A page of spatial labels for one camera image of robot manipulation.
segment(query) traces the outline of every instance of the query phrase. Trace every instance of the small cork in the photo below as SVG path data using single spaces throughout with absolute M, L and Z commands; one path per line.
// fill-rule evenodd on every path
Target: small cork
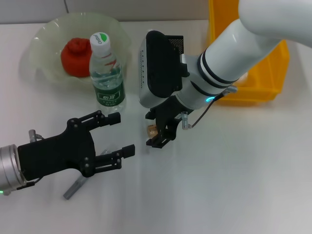
M 147 134 L 149 138 L 153 138 L 158 134 L 155 124 L 147 126 Z

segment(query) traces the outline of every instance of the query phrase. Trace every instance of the blue led light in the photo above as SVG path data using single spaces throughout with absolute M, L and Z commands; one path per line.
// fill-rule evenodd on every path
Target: blue led light
M 211 101 L 212 99 L 214 99 L 214 97 L 209 97 L 209 98 L 206 99 L 206 102 L 209 102 L 209 101 Z

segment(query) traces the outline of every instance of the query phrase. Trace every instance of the bottle cap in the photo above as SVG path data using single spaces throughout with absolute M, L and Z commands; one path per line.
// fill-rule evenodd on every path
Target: bottle cap
M 94 33 L 90 37 L 93 53 L 99 57 L 107 56 L 111 52 L 111 42 L 106 33 Z

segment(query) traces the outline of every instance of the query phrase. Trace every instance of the cable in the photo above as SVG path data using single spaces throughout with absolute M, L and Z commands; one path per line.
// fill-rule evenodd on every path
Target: cable
M 191 128 L 194 128 L 195 125 L 198 124 L 198 122 L 204 117 L 204 115 L 207 113 L 207 111 L 209 110 L 209 108 L 211 107 L 211 105 L 215 102 L 218 101 L 220 98 L 224 97 L 224 95 L 221 93 L 218 96 L 216 96 L 207 106 L 207 108 L 205 109 L 205 111 L 201 114 L 201 116 L 198 118 L 198 120 L 196 120 L 196 122 L 192 125 Z
M 21 190 L 21 189 L 25 189 L 25 188 L 28 188 L 28 187 L 32 187 L 35 184 L 37 184 L 42 178 L 43 177 L 41 177 L 41 178 L 39 178 L 37 180 L 34 180 L 34 181 L 27 182 L 26 185 L 20 186 L 20 187 L 16 188 L 16 190 Z
M 211 107 L 211 105 L 214 103 L 215 101 L 213 100 L 213 101 L 211 101 L 210 103 L 209 103 L 209 105 L 207 106 L 207 108 L 205 109 L 205 111 L 201 114 L 201 116 L 196 120 L 196 122 L 192 125 L 192 128 L 194 128 L 195 127 L 195 125 L 197 125 L 198 124 L 198 122 L 204 117 L 204 115 L 207 113 L 207 111 L 209 110 L 209 108 Z
M 36 181 L 34 181 L 35 184 L 37 184 L 43 177 L 37 179 Z

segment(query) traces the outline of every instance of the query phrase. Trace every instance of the white wall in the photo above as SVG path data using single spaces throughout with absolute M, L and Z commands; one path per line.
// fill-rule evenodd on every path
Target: white wall
M 64 0 L 0 0 L 0 23 L 48 22 L 64 14 Z
M 0 0 L 0 23 L 48 22 L 69 12 L 120 21 L 208 19 L 208 0 Z
M 205 20 L 208 0 L 66 0 L 69 12 L 101 12 L 120 21 Z

